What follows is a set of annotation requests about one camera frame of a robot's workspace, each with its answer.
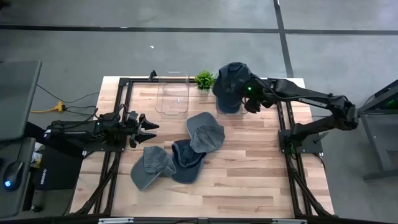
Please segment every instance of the wood grain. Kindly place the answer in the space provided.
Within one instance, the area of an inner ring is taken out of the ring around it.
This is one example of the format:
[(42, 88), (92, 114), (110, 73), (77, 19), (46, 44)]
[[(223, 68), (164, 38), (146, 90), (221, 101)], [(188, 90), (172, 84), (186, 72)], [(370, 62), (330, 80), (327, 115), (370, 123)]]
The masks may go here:
[[(291, 79), (304, 87), (301, 78)], [(98, 98), (98, 114), (111, 112), (119, 77), (104, 77)], [(258, 114), (226, 116), (215, 107), (212, 93), (203, 95), (190, 85), (187, 117), (203, 111), (211, 113), (225, 128), (226, 139), (218, 151), (205, 158), (198, 180), (191, 185), (179, 184), (159, 177), (149, 188), (138, 191), (130, 178), (134, 163), (146, 146), (160, 146), (171, 153), (176, 140), (189, 139), (186, 118), (165, 117), (156, 112), (157, 84), (135, 83), (129, 110), (145, 113), (147, 119), (160, 125), (151, 130), (157, 137), (132, 149), (126, 145), (118, 172), (112, 216), (118, 217), (293, 217), (289, 181), (284, 156), (279, 152), (279, 129), (276, 107), (262, 108)], [(292, 102), (296, 122), (312, 121), (308, 105)], [(71, 212), (78, 210), (90, 197), (100, 177), (104, 153), (93, 153), (83, 161), (73, 198)], [(308, 187), (331, 213), (325, 171), (318, 158), (303, 155)], [(303, 210), (301, 190), (300, 207)], [(103, 207), (108, 188), (105, 190)]]

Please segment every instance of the cap brim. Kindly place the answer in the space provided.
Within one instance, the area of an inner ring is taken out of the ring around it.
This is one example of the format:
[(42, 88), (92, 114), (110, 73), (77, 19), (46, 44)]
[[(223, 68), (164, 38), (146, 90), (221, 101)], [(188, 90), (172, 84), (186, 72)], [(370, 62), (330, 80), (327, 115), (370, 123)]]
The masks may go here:
[(191, 167), (182, 167), (180, 163), (178, 162), (178, 154), (174, 148), (173, 144), (173, 156), (172, 160), (175, 166), (176, 173), (172, 175), (172, 180), (180, 183), (180, 184), (192, 184), (194, 183), (201, 171), (201, 168), (203, 167), (203, 164), (205, 163), (205, 154), (203, 157), (200, 159), (200, 161)]
[(221, 84), (221, 77), (218, 78), (213, 85), (213, 94), (216, 96), (217, 110), (221, 113), (237, 113), (241, 108), (242, 101), (238, 94), (225, 92)]
[(134, 184), (137, 186), (138, 190), (144, 190), (147, 188), (152, 181), (156, 179), (157, 176), (159, 176), (160, 173), (158, 174), (149, 174), (145, 171), (144, 167), (144, 156), (141, 156), (138, 161), (134, 164), (134, 166), (131, 169), (131, 179), (134, 182)]
[(193, 138), (193, 133), (196, 128), (202, 125), (218, 125), (216, 118), (209, 112), (203, 112), (191, 118), (188, 118), (185, 122), (187, 125), (187, 130), (191, 139)]

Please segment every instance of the small green plant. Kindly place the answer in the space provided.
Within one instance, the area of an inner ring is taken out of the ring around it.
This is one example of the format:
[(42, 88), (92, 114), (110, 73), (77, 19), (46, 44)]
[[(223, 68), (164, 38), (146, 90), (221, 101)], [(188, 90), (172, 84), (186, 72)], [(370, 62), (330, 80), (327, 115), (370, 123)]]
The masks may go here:
[(195, 83), (197, 83), (198, 90), (209, 91), (213, 86), (215, 78), (209, 71), (203, 70), (195, 77)]

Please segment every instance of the yellow extension cord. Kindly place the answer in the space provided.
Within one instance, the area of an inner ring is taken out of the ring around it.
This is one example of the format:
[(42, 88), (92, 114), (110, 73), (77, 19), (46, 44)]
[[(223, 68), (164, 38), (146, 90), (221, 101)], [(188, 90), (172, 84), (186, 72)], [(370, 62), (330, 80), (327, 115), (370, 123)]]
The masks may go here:
[(63, 104), (62, 101), (59, 101), (58, 104), (56, 106), (54, 106), (54, 108), (52, 108), (52, 109), (42, 110), (42, 111), (31, 110), (30, 112), (31, 113), (48, 113), (48, 112), (51, 112), (51, 111), (58, 111), (58, 112), (62, 113), (62, 112), (65, 111), (65, 105)]

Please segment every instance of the computer mouse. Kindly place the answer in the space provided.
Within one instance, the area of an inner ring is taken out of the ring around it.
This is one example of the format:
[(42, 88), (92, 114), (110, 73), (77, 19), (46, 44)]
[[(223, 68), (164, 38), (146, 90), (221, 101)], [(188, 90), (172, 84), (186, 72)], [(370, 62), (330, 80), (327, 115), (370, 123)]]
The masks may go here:
[(15, 161), (10, 163), (3, 176), (3, 186), (4, 189), (8, 191), (13, 191), (18, 189), (21, 184), (22, 173), (24, 171), (24, 163), (20, 161)]

